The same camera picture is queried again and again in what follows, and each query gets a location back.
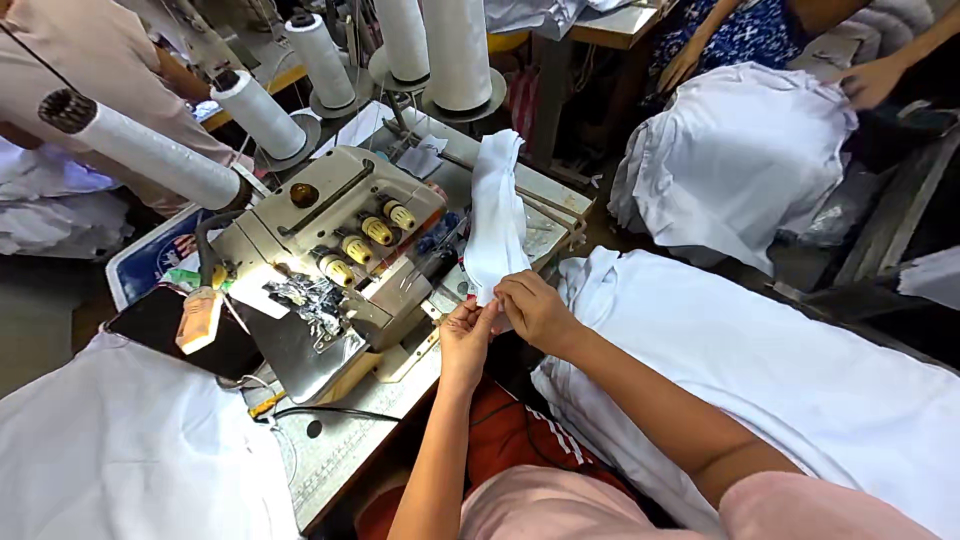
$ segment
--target stack of white fabric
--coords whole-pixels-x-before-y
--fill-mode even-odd
[[[96,258],[132,233],[118,183],[45,144],[24,150],[0,138],[0,253]]]
[[[113,334],[0,400],[0,477],[11,540],[300,538],[240,393]]]
[[[718,276],[644,251],[561,263],[577,319],[711,403],[809,475],[960,538],[960,378]],[[716,511],[596,384],[548,357],[533,382],[578,440],[682,525],[722,536]]]
[[[640,124],[607,206],[661,246],[704,246],[773,275],[777,229],[804,231],[843,180],[856,115],[839,86],[753,62],[682,84]]]

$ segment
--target metal plate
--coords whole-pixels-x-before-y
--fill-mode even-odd
[[[287,313],[277,320],[239,302],[235,307],[295,404],[320,398],[337,382],[337,376],[367,350],[367,341],[349,329],[318,353],[318,337],[310,333],[296,313]]]
[[[419,83],[404,83],[394,78],[394,74],[390,71],[390,62],[387,60],[385,47],[380,47],[373,53],[367,69],[370,70],[370,76],[374,84],[385,90],[392,90],[394,92],[416,92],[424,89],[427,83],[430,82],[429,74]]]
[[[313,90],[310,92],[310,109],[317,116],[320,116],[320,118],[341,118],[357,112],[370,101],[370,96],[373,95],[373,79],[370,72],[362,67],[348,65],[347,77],[353,83],[353,93],[356,94],[353,103],[339,109],[328,109],[320,102],[317,91]]]
[[[306,142],[303,143],[303,148],[300,148],[300,151],[287,158],[286,160],[277,160],[272,158],[267,154],[263,149],[257,147],[256,152],[253,153],[253,166],[258,169],[266,169],[270,172],[277,172],[289,169],[290,167],[300,163],[303,160],[306,160],[310,157],[310,154],[317,149],[317,145],[320,143],[321,135],[321,125],[320,120],[315,116],[310,114],[291,114],[291,118],[294,119],[294,122],[300,126],[306,132]]]
[[[472,122],[474,120],[479,120],[484,116],[493,114],[500,104],[503,103],[503,100],[507,97],[507,81],[503,78],[503,75],[500,75],[500,72],[490,68],[490,82],[493,90],[490,94],[490,99],[482,107],[471,110],[469,113],[459,114],[457,112],[446,110],[433,100],[433,93],[431,87],[428,86],[423,94],[420,95],[420,100],[422,104],[423,112],[426,112],[427,115],[445,122],[447,124],[465,124],[467,122]]]

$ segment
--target smartphone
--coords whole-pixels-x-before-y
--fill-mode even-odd
[[[180,350],[174,340],[185,298],[186,294],[173,285],[159,283],[108,322],[105,329],[228,380],[252,375],[263,363],[263,355],[226,307],[212,343],[191,355]]]

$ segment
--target thread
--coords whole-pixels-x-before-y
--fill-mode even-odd
[[[374,0],[394,79],[413,84],[430,75],[426,29],[417,0]]]
[[[423,0],[430,92],[447,110],[476,109],[493,93],[483,0]]]
[[[205,209],[225,209],[240,195],[240,178],[233,171],[76,91],[51,92],[37,115]]]
[[[320,16],[294,15],[284,28],[320,103],[328,109],[342,109],[353,103],[356,99],[353,85]]]
[[[210,98],[220,104],[267,154],[286,160],[306,144],[306,132],[273,96],[246,71],[227,71],[217,77]]]

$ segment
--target sewing machine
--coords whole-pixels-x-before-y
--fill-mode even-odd
[[[417,240],[444,197],[378,155],[337,147],[238,217],[212,246],[229,294],[288,395],[324,395],[367,350],[397,344],[425,313]]]

